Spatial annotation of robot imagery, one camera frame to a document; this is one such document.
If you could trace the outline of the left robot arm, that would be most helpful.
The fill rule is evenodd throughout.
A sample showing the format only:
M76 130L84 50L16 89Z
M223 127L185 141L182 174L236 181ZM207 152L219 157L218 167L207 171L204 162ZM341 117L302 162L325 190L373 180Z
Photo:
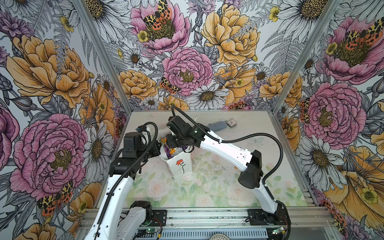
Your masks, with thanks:
M158 127L153 122L125 134L123 148L110 165L107 190L86 240L132 240L138 228L150 221L152 207L146 201L135 203L123 220L120 217L125 198L142 164L160 155L161 144L157 137Z

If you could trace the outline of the white paper bag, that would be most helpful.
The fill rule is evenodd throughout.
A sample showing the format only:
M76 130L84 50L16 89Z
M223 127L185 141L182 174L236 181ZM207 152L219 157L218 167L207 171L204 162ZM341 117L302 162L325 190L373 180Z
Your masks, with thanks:
M161 139L166 138L167 134L171 134L169 129L160 129L158 132L157 140L160 142ZM180 153L171 159L167 158L163 146L161 146L160 151L160 158L167 165L167 168L174 180L182 179L193 173L191 147L187 150L187 152Z

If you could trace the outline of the pink Fox's candy bag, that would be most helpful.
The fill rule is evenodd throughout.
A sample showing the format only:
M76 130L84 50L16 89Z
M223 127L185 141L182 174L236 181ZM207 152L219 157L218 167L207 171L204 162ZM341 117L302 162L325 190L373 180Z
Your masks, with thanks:
M187 146L183 146L183 147L177 147L177 148L170 148L167 144L167 138L163 138L160 140L163 148L164 148L164 151L166 153L166 156L168 159L171 159L175 156L177 156L178 154L180 153L183 153L183 152L187 152L187 150L190 148L190 147L187 147Z

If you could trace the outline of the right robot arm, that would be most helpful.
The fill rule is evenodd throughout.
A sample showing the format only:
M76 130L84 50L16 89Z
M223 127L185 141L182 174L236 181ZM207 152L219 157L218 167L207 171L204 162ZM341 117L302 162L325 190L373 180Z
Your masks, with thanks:
M274 198L266 185L266 179L280 167L284 157L283 146L275 136L267 133L256 133L226 141L208 127L198 123L191 126L180 116L169 117L167 127L172 132L167 135L167 145L170 148L184 146L201 148L227 160L241 171L238 182L243 187L252 190L261 204L261 212L254 217L257 224L291 225L287 207ZM259 136L270 138L279 149L278 162L266 174L262 171L262 153L260 151L250 152L234 145L234 143Z

